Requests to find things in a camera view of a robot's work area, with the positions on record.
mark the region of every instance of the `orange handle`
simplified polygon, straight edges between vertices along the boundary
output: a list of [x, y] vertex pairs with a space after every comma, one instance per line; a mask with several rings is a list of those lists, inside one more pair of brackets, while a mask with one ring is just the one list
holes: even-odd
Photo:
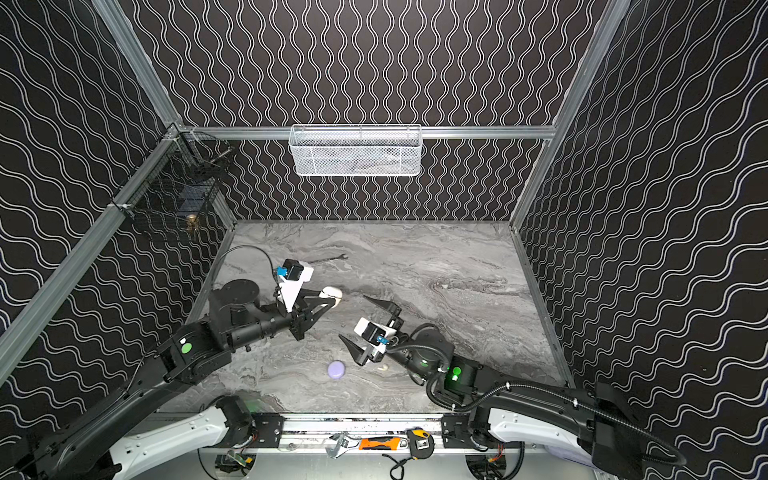
[[360, 450], [397, 450], [400, 437], [374, 437], [360, 441]]

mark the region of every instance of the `black wrist strap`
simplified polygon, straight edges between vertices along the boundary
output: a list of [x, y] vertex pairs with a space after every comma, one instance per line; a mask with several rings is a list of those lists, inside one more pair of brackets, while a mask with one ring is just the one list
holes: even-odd
[[[382, 453], [382, 457], [389, 458], [395, 463], [395, 466], [389, 469], [389, 477], [392, 480], [402, 480], [403, 477], [406, 476], [406, 462], [411, 459], [411, 457], [406, 457], [403, 460], [400, 460], [399, 462], [395, 460], [394, 458], [390, 457], [386, 453]], [[400, 468], [400, 478], [395, 477], [395, 468]]]

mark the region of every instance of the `gray marble surface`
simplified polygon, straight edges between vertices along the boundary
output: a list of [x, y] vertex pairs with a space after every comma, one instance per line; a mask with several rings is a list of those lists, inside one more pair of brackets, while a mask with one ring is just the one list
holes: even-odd
[[[264, 248], [275, 264], [285, 258], [315, 260], [349, 254], [348, 260], [316, 266], [306, 288], [339, 287], [344, 299], [297, 342], [288, 332], [241, 349], [233, 362], [162, 409], [197, 411], [223, 393], [241, 395], [253, 411], [432, 412], [405, 370], [384, 359], [357, 366], [338, 339], [355, 338], [364, 316], [389, 316], [362, 295], [402, 307], [408, 332], [436, 323], [456, 352], [527, 379], [555, 384], [560, 378], [505, 223], [242, 223], [232, 246]], [[229, 254], [215, 286], [248, 278], [271, 302], [273, 281], [262, 253]], [[332, 380], [333, 360], [346, 374]], [[389, 368], [381, 370], [386, 364]]]

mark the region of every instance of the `purple round object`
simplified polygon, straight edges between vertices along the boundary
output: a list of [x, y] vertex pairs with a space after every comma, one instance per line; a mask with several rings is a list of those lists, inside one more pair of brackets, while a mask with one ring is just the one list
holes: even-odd
[[328, 365], [328, 376], [338, 380], [344, 376], [344, 364], [339, 360], [334, 360]]

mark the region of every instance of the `wire basket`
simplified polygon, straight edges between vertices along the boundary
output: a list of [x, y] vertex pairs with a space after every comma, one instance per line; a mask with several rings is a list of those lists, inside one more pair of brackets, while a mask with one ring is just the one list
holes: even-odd
[[207, 134], [182, 134], [121, 206], [134, 229], [153, 241], [198, 241], [214, 224], [212, 203], [230, 165], [232, 147]]
[[293, 125], [288, 148], [303, 176], [414, 177], [422, 171], [422, 126]]

